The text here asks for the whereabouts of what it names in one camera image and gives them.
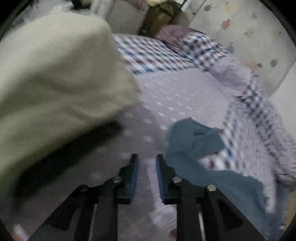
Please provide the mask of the grey-green sleeve forearm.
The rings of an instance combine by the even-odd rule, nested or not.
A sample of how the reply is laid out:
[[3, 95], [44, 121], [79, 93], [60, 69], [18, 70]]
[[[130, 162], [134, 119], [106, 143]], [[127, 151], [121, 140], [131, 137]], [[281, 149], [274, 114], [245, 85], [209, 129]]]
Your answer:
[[1, 40], [1, 199], [29, 166], [135, 104], [108, 23], [47, 15]]

